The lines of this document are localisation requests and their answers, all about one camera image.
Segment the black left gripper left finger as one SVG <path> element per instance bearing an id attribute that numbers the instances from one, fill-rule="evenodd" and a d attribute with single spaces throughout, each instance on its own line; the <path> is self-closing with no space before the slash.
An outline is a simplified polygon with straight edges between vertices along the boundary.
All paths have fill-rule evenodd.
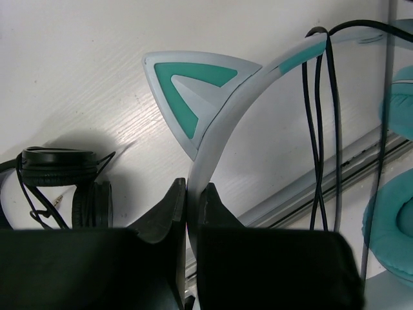
<path id="1" fill-rule="evenodd" d="M 129 228 L 1 231 L 2 309 L 182 309 L 186 182 Z"/>

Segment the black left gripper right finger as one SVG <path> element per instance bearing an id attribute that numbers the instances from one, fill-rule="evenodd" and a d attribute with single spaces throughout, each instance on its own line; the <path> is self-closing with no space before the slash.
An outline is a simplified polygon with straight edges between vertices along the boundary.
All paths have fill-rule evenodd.
<path id="1" fill-rule="evenodd" d="M 197 294 L 202 309 L 362 309 L 352 249 L 329 231 L 243 226 L 216 186 L 201 197 Z"/>

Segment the teal cat-ear headphones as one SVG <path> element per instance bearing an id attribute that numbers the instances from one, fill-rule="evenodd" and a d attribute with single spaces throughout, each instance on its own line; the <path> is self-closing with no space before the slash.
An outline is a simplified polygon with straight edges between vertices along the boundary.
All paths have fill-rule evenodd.
<path id="1" fill-rule="evenodd" d="M 330 30 L 311 29 L 304 40 L 267 66 L 244 59 L 208 52 L 151 52 L 143 68 L 154 99 L 176 140 L 192 160 L 186 184 L 187 227 L 190 245 L 197 251 L 197 217 L 201 195 L 217 167 L 229 137 L 246 111 L 279 78 L 301 68 L 307 84 L 307 63 L 317 62 L 315 80 L 321 79 L 321 62 L 327 61 L 334 111 L 336 143 L 336 221 L 342 210 L 341 107 L 332 45 L 344 40 L 375 43 L 386 36 L 412 42 L 412 20 L 386 24 L 357 19 Z"/>

